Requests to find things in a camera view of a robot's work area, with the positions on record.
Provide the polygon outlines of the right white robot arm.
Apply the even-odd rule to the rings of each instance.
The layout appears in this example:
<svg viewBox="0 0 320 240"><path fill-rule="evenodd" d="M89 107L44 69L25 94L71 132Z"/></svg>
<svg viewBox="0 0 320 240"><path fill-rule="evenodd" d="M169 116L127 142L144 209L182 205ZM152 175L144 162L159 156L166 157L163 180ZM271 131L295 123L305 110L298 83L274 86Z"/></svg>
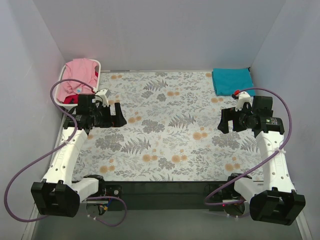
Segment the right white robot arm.
<svg viewBox="0 0 320 240"><path fill-rule="evenodd" d="M252 130L261 159L270 158L263 166L263 187L258 188L248 175L238 178L233 173L228 179L235 180L230 186L249 203L250 217L254 221L290 226L306 205L304 195L298 194L289 176L284 143L283 121L273 116L273 99L269 96L239 96L235 107L221 111L218 130Z"/></svg>

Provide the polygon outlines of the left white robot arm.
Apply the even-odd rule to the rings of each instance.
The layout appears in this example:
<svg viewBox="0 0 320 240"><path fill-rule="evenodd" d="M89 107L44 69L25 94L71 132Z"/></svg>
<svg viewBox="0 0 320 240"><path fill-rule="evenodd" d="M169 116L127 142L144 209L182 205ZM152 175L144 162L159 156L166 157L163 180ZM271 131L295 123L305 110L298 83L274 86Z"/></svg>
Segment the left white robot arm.
<svg viewBox="0 0 320 240"><path fill-rule="evenodd" d="M79 94L77 105L72 107L63 123L59 149L41 182L34 182L31 194L41 215L74 217L80 203L87 198L114 197L108 190L104 178L97 174L87 175L73 183L72 176L83 144L94 128L120 128L127 121L121 105L114 105L111 114L108 89L95 94Z"/></svg>

